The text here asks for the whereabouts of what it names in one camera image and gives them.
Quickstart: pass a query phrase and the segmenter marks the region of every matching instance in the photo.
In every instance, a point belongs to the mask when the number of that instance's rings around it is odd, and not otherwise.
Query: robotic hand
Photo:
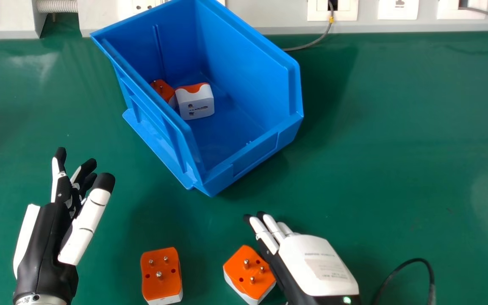
[[[66,157],[60,147],[52,159],[50,203],[29,205],[26,210],[13,261],[15,305],[70,305],[78,286],[76,265],[114,189],[113,175],[93,173],[95,159],[79,166],[69,178]]]
[[[357,281],[326,239],[294,233],[265,212],[244,221],[288,305],[360,305]]]

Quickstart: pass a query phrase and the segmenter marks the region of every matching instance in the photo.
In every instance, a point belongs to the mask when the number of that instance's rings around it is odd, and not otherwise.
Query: blue storage container
[[[124,119],[186,189],[216,195],[297,133],[297,62],[215,0],[171,0],[91,36],[116,70]],[[210,83],[215,114],[182,120],[155,79]]]

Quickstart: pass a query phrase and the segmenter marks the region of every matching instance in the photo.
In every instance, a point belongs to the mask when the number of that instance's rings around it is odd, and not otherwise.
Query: green table surface
[[[313,36],[275,36],[293,46]],[[243,304],[223,263],[255,246],[244,213],[266,210],[327,238],[364,304],[399,263],[429,259],[440,304],[488,304],[488,33],[332,35],[291,53],[305,119],[295,141],[215,198],[186,191],[122,119],[114,70],[76,18],[44,38],[0,41],[0,304],[27,204],[50,197],[50,159],[89,157],[117,179],[78,266],[77,305],[145,304],[139,259],[176,247],[186,305]],[[428,274],[404,270],[383,304],[426,302]],[[275,289],[266,305],[278,305]]]

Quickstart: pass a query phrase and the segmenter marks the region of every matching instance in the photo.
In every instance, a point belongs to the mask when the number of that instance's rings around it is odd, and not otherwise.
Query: back of robotic hand
[[[13,261],[15,305],[70,305],[78,286],[76,265],[114,189],[113,175],[93,172],[95,159],[79,166],[69,178],[66,157],[60,147],[52,158],[50,203],[29,205],[26,210]]]
[[[246,215],[289,305],[360,305],[359,286],[330,243],[294,233],[265,212]]]

